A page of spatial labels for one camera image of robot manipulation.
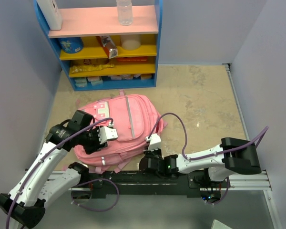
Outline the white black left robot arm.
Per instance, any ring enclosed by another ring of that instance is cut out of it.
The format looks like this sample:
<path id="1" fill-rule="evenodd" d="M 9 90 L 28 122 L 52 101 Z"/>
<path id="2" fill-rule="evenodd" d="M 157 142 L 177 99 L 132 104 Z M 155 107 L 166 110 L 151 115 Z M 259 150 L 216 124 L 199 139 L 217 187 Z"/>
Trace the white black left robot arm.
<path id="1" fill-rule="evenodd" d="M 34 228 L 43 218 L 46 208 L 68 189 L 89 183 L 89 169 L 81 163 L 71 163 L 62 175 L 47 182 L 59 162 L 76 146 L 96 152 L 117 139 L 110 117 L 96 121 L 95 117 L 77 110 L 71 119 L 53 126 L 45 138 L 36 159 L 23 178 L 8 193 L 0 194 L 0 208 L 6 213 L 7 229 Z"/>

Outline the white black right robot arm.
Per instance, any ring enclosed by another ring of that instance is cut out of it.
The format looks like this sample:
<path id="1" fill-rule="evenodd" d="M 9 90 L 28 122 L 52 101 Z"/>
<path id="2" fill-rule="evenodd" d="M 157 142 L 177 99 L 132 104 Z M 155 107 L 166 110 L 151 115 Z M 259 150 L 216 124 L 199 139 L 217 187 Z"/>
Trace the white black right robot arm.
<path id="1" fill-rule="evenodd" d="M 196 181 L 214 187 L 233 174 L 257 175 L 262 172 L 254 142 L 226 137 L 210 149 L 192 154 L 162 157 L 161 138 L 158 134 L 146 137 L 148 146 L 139 163 L 139 170 L 161 178 L 176 177 L 204 170 Z"/>

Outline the pink student backpack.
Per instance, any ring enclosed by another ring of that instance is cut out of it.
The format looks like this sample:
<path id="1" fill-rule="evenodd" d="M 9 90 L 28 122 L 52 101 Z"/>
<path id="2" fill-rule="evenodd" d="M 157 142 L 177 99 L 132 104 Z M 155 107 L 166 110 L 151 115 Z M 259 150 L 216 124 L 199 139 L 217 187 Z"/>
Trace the pink student backpack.
<path id="1" fill-rule="evenodd" d="M 80 110 L 94 116 L 96 121 L 113 119 L 118 138 L 108 142 L 100 151 L 87 154 L 83 146 L 76 146 L 74 153 L 82 163 L 92 166 L 92 172 L 102 174 L 110 167 L 120 172 L 133 157 L 141 155 L 147 146 L 146 137 L 160 135 L 167 123 L 160 120 L 160 113 L 145 95 L 125 95 L 120 92 L 114 98 L 105 98 L 87 104 Z"/>

